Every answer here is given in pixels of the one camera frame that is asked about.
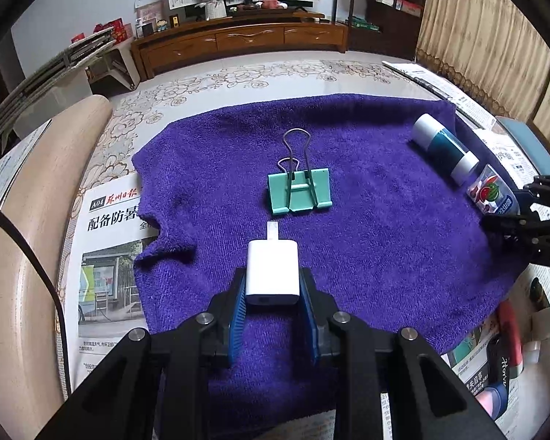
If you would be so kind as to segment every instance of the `toothpaste tube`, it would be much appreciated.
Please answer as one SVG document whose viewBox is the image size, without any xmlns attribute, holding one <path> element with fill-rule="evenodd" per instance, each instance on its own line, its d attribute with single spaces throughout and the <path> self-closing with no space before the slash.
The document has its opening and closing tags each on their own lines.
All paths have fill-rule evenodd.
<svg viewBox="0 0 550 440">
<path fill-rule="evenodd" d="M 505 181 L 489 164 L 467 191 L 474 204 L 483 213 L 519 215 L 520 205 Z"/>
</svg>

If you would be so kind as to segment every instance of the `cabinet drawer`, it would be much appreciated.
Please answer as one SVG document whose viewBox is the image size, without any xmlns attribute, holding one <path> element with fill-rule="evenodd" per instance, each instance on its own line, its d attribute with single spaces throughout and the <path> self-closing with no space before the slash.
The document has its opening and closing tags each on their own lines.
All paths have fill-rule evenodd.
<svg viewBox="0 0 550 440">
<path fill-rule="evenodd" d="M 178 40 L 164 46 L 147 49 L 146 57 L 151 67 L 166 66 L 181 60 L 216 52 L 214 35 Z"/>
<path fill-rule="evenodd" d="M 277 26 L 237 28 L 217 33 L 216 42 L 220 51 L 283 44 L 283 28 Z"/>
<path fill-rule="evenodd" d="M 335 25 L 285 28 L 285 44 L 342 44 L 342 27 Z"/>
</svg>

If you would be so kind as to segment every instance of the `white wall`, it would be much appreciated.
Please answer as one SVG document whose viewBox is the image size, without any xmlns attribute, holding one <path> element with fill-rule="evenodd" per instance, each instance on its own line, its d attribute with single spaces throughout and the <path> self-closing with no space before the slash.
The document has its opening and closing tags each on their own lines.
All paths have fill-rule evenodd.
<svg viewBox="0 0 550 440">
<path fill-rule="evenodd" d="M 314 2 L 314 9 L 330 17 L 332 0 Z M 75 35 L 92 34 L 97 23 L 116 18 L 134 25 L 134 0 L 35 0 L 12 27 L 25 76 L 62 51 Z"/>
</svg>

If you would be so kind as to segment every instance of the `green binder clip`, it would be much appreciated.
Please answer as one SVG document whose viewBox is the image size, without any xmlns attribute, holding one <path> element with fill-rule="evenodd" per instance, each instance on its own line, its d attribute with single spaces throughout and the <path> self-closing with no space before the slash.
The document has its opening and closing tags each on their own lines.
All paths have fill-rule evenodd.
<svg viewBox="0 0 550 440">
<path fill-rule="evenodd" d="M 293 150 L 286 137 L 291 132 L 302 132 L 308 136 L 304 145 L 304 159 L 306 170 L 298 170 L 300 162 L 293 157 Z M 328 169 L 310 169 L 308 160 L 308 145 L 311 135 L 303 129 L 290 129 L 283 134 L 283 143 L 289 150 L 289 157 L 279 160 L 277 166 L 283 173 L 272 173 L 267 176 L 271 210 L 274 215 L 281 215 L 289 211 L 300 212 L 314 208 L 332 206 L 330 198 L 330 174 Z M 283 167 L 283 161 L 289 161 L 289 170 Z"/>
</svg>

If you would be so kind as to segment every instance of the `cylindrical bottle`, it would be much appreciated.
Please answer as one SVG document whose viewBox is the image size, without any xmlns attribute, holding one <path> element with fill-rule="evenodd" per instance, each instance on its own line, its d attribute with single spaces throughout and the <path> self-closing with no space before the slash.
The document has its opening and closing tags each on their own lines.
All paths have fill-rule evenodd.
<svg viewBox="0 0 550 440">
<path fill-rule="evenodd" d="M 479 163 L 446 127 L 429 114 L 423 114 L 414 124 L 412 139 L 427 154 L 438 173 L 450 175 L 462 185 Z"/>
</svg>

